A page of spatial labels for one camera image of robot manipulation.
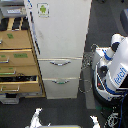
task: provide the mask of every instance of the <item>white object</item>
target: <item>white object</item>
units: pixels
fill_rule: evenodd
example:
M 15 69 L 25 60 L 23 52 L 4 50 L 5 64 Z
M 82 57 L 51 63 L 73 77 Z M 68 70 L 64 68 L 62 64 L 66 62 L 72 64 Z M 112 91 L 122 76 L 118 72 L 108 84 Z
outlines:
M 96 116 L 90 116 L 90 117 L 91 117 L 91 119 L 93 120 L 93 123 L 94 123 L 93 128 L 100 128 L 97 117 Z
M 32 117 L 30 128 L 38 128 L 42 126 L 39 122 L 39 113 L 42 111 L 42 108 L 37 108 L 35 114 Z

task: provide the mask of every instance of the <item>refrigerator drawer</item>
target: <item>refrigerator drawer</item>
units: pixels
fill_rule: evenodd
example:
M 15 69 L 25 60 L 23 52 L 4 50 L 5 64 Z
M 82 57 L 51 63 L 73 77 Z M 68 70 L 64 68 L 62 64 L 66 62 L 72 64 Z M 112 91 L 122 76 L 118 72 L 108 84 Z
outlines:
M 31 75 L 32 76 L 38 75 L 36 65 L 0 67 L 0 77 L 31 76 Z
M 77 98 L 79 79 L 44 79 L 47 99 Z
M 82 58 L 39 60 L 42 78 L 69 78 L 79 77 L 82 66 Z
M 35 65 L 31 49 L 0 50 L 0 66 Z

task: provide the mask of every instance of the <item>sticker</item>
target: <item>sticker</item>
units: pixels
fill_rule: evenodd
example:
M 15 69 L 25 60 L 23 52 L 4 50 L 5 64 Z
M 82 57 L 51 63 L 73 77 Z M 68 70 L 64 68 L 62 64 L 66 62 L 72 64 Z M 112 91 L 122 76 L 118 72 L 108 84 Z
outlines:
M 5 58 L 6 56 L 5 55 L 0 55 L 1 56 L 1 58 Z
M 11 70 L 11 69 L 13 69 L 13 68 L 8 68 L 8 69 L 10 69 L 10 70 Z
M 26 53 L 13 54 L 14 58 L 28 58 Z
M 49 17 L 49 5 L 46 3 L 37 4 L 39 17 Z
M 11 33 L 7 34 L 7 36 L 8 36 L 9 39 L 13 39 L 14 38 Z

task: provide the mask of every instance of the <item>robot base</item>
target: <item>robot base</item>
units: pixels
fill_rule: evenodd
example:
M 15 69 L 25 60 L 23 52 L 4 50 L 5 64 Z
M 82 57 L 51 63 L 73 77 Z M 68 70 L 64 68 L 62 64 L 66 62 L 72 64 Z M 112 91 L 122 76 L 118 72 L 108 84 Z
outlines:
M 106 100 L 105 98 L 103 98 L 103 97 L 99 94 L 99 92 L 98 92 L 97 89 L 96 89 L 96 86 L 97 86 L 98 82 L 100 82 L 100 81 L 97 81 L 97 82 L 96 82 L 94 78 L 97 78 L 97 76 L 95 76 L 94 70 L 92 70 L 92 87 L 93 87 L 93 94 L 94 94 L 96 100 L 97 100 L 100 104 L 102 104 L 102 105 L 104 105 L 104 106 L 108 106 L 108 107 L 113 107 L 113 106 L 118 105 L 119 102 L 120 102 L 120 99 L 117 99 L 117 98 L 114 99 L 114 98 L 112 98 L 111 101 L 108 101 L 108 100 Z

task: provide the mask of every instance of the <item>label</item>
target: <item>label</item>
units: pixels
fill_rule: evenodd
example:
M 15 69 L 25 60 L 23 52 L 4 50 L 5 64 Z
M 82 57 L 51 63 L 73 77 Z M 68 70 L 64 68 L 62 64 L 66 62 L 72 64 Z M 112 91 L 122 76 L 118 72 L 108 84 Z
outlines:
M 11 69 L 13 69 L 13 68 L 8 68 L 8 69 L 10 69 L 10 70 L 11 70 Z
M 5 58 L 6 56 L 5 55 L 0 55 L 1 56 L 1 58 Z
M 20 14 L 20 9 L 7 10 L 8 14 Z
M 39 17 L 49 17 L 49 5 L 47 3 L 39 3 L 37 8 Z
M 124 66 L 122 64 L 120 64 L 112 78 L 114 84 L 117 87 L 120 87 L 120 85 L 123 83 L 127 74 L 128 74 L 128 71 L 124 68 Z
M 28 58 L 26 53 L 13 54 L 14 58 Z
M 8 36 L 9 39 L 13 39 L 14 38 L 11 33 L 7 34 L 7 36 Z

